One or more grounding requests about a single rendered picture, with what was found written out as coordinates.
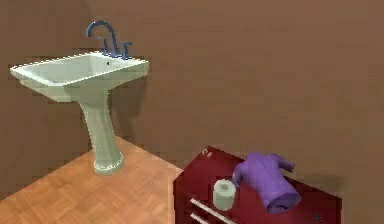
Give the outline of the dark red chest of drawers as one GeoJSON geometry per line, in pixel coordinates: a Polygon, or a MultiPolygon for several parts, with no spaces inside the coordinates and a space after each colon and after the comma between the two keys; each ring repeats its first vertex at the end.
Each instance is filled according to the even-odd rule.
{"type": "Polygon", "coordinates": [[[243,182],[233,207],[216,209],[213,187],[220,179],[229,180],[243,160],[212,146],[206,147],[173,181],[175,224],[342,224],[342,199],[294,179],[288,182],[301,195],[293,209],[270,214],[258,194],[243,182]]]}

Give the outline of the white toilet paper roll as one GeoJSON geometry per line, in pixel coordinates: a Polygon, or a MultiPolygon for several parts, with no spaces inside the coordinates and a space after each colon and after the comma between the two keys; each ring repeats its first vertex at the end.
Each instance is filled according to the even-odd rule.
{"type": "Polygon", "coordinates": [[[236,196],[236,187],[226,179],[218,180],[213,188],[213,204],[221,211],[228,211],[233,207],[236,196]]]}

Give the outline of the purple shirt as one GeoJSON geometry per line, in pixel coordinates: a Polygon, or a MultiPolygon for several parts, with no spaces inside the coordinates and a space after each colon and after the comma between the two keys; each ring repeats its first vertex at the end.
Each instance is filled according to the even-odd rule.
{"type": "Polygon", "coordinates": [[[293,162],[277,154],[252,152],[234,168],[232,182],[239,188],[245,180],[258,194],[268,213],[282,213],[301,201],[300,194],[281,172],[292,172],[294,168],[293,162]]]}

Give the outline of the blue sink faucet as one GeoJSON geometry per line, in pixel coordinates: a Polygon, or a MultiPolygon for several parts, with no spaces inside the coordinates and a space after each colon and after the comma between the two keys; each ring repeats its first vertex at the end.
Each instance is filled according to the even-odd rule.
{"type": "Polygon", "coordinates": [[[109,34],[110,34],[112,49],[111,49],[111,51],[109,51],[107,41],[103,40],[103,52],[102,52],[103,55],[110,56],[112,58],[121,58],[122,60],[131,59],[131,56],[129,55],[128,48],[127,48],[128,45],[131,45],[131,42],[124,41],[123,42],[123,52],[120,52],[118,49],[115,31],[114,31],[113,27],[107,21],[99,20],[99,21],[91,22],[86,28],[86,36],[91,37],[93,34],[93,30],[97,26],[106,27],[108,29],[109,34]]]}

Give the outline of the white pedestal sink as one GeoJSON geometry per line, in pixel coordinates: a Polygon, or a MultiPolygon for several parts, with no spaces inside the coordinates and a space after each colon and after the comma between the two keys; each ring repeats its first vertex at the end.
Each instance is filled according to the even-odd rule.
{"type": "Polygon", "coordinates": [[[56,102],[80,105],[94,152],[94,171],[98,175],[111,175],[124,164],[109,113],[109,92],[147,76],[148,71],[146,60],[113,58],[98,51],[10,68],[11,75],[23,86],[56,102]]]}

